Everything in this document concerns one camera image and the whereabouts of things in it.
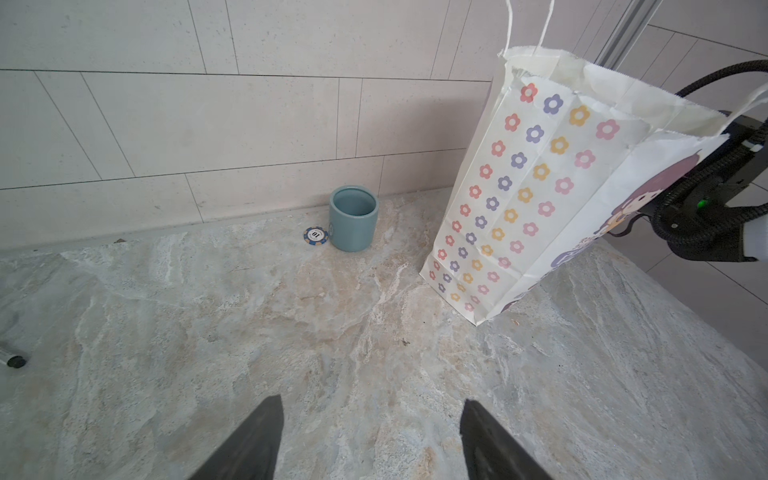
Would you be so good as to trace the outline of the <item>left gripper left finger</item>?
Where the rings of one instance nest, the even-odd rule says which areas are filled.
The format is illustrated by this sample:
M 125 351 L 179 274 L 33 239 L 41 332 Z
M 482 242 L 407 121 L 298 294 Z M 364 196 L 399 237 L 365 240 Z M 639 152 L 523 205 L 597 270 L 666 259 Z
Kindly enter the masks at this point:
M 194 472 L 191 479 L 272 480 L 283 427 L 281 396 L 265 398 Z

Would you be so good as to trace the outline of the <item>white printed paper bag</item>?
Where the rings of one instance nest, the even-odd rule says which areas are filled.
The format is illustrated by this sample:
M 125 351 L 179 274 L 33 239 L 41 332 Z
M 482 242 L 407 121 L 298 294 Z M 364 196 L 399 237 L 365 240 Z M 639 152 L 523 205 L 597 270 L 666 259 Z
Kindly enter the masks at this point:
M 506 43 L 421 274 L 481 324 L 727 140 L 733 116 L 543 45 Z

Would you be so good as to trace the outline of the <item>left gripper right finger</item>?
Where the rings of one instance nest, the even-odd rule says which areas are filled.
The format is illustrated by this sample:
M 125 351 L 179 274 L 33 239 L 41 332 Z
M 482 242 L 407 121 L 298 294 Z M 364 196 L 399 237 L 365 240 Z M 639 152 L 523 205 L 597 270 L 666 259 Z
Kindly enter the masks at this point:
M 552 479 L 479 401 L 465 401 L 460 436 L 471 480 Z

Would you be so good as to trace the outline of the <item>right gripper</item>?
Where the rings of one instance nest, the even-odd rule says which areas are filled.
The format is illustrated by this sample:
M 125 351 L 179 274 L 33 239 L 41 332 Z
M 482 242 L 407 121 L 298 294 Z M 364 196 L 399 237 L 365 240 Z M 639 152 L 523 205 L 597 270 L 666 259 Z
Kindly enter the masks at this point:
M 728 203 L 767 171 L 767 123 L 740 116 L 725 132 L 722 146 L 640 212 L 682 259 L 766 261 L 767 204 Z

